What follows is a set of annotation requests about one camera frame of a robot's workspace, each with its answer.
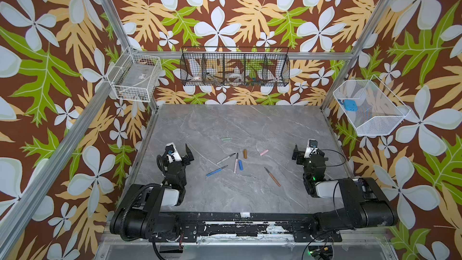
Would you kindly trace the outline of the brown pen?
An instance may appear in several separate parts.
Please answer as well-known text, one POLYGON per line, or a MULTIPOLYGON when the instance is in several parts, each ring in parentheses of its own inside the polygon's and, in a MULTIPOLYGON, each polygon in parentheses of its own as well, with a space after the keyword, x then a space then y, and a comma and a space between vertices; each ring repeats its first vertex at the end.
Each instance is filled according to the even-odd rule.
POLYGON ((276 185, 278 187, 281 187, 280 183, 278 182, 278 180, 275 178, 275 176, 266 168, 264 167, 265 171, 268 173, 268 175, 270 176, 270 178, 276 183, 276 185))

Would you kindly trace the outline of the pink pen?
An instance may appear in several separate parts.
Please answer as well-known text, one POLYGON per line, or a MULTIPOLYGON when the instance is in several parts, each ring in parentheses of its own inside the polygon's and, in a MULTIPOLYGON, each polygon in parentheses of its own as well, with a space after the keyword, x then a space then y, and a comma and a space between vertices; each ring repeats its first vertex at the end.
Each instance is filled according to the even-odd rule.
POLYGON ((237 173, 237 168, 238 168, 238 156, 239 156, 239 153, 236 154, 236 159, 235 159, 235 165, 234 165, 234 168, 233 168, 233 173, 236 174, 237 173))

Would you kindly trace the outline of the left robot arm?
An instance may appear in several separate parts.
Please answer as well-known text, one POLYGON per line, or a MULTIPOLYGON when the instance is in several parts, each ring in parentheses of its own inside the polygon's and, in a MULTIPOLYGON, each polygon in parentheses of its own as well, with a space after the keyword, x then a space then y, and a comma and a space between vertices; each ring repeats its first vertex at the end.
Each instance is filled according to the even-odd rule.
POLYGON ((163 207, 179 206, 185 197, 186 167, 194 161, 191 149, 181 156, 174 143, 165 146, 156 164, 164 179, 161 184, 132 184, 109 224, 109 231, 123 241, 153 240, 157 236, 174 240, 180 236, 180 220, 162 213, 163 207))

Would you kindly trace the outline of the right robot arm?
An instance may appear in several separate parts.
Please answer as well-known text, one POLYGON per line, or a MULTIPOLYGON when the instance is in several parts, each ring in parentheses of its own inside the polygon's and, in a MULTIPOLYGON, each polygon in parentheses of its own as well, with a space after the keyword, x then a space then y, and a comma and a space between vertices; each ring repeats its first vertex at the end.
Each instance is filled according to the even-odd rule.
POLYGON ((373 178, 325 178, 328 158, 316 140, 309 140, 304 151, 296 146, 292 160, 303 167, 303 184, 308 195, 330 199, 333 204, 333 210, 313 215, 312 234, 398 223, 397 210, 373 178))

